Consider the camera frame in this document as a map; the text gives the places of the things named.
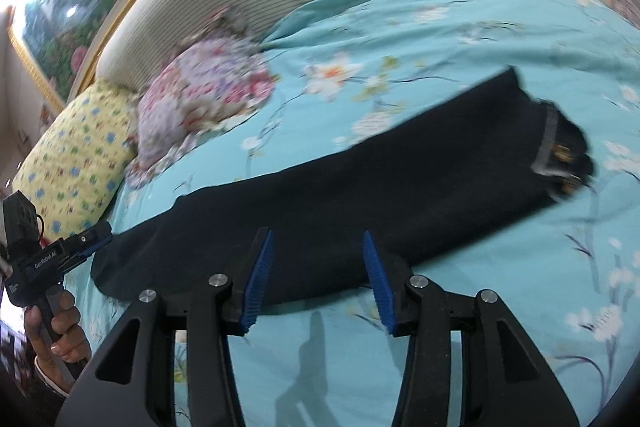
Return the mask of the person's left hand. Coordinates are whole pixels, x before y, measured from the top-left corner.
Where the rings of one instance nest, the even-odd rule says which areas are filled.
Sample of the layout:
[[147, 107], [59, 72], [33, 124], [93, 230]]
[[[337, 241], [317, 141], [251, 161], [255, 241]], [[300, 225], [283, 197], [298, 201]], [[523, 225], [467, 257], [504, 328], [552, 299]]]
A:
[[58, 363], [76, 364], [91, 359], [91, 347], [85, 331], [79, 325], [80, 312], [75, 297], [62, 291], [58, 298], [58, 314], [52, 317], [51, 329], [60, 338], [46, 343], [40, 335], [42, 316], [38, 307], [25, 311], [26, 336], [35, 351], [35, 367], [43, 381], [55, 391], [68, 395], [74, 383], [66, 378]]

